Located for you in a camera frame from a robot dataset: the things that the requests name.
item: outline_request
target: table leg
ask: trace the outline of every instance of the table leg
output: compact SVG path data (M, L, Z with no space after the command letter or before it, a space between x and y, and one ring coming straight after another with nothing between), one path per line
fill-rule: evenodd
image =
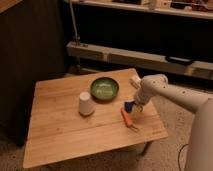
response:
M146 155L146 153L147 153L147 151L148 151L148 149L149 149L149 147L150 147L151 144L152 144L152 141L146 143L146 145L145 145L143 151L141 152L141 155L142 155L142 156L145 156L145 155Z

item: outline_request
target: blue object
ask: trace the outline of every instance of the blue object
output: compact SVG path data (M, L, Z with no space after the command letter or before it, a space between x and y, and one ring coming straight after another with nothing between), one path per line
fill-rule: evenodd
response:
M130 102L124 102L124 109L130 113L132 111L133 105L135 104L134 101L130 101Z

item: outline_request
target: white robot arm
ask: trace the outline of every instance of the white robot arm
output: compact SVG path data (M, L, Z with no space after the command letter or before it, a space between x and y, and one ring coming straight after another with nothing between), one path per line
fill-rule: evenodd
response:
M134 95L135 103L146 105L159 94L196 114L191 130L185 171L213 170L213 95L168 84L165 75L145 76Z

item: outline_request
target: black strap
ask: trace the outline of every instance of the black strap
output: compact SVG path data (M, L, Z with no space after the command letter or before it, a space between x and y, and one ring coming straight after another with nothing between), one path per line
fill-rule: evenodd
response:
M168 62L171 62L171 63L176 63L176 64L180 64L180 65L191 65L194 60L192 59L186 59L186 58L177 58L177 57L170 57L170 56L166 56L165 59L168 61Z

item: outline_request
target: wooden panel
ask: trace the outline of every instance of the wooden panel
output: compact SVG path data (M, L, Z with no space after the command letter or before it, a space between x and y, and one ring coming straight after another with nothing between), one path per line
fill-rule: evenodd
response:
M1 0L0 1L0 13L4 12L8 8L18 4L22 0Z
M133 74L137 74L134 69L127 69L38 82L24 167L44 165L167 137L167 131L151 101L144 106L142 113L134 112L133 119L139 132L125 126L120 108L124 101L132 100L136 91L129 83ZM89 91L91 82L101 76L112 77L118 81L118 96L108 103L93 101L95 113L90 117L81 117L78 113L78 96L82 91Z

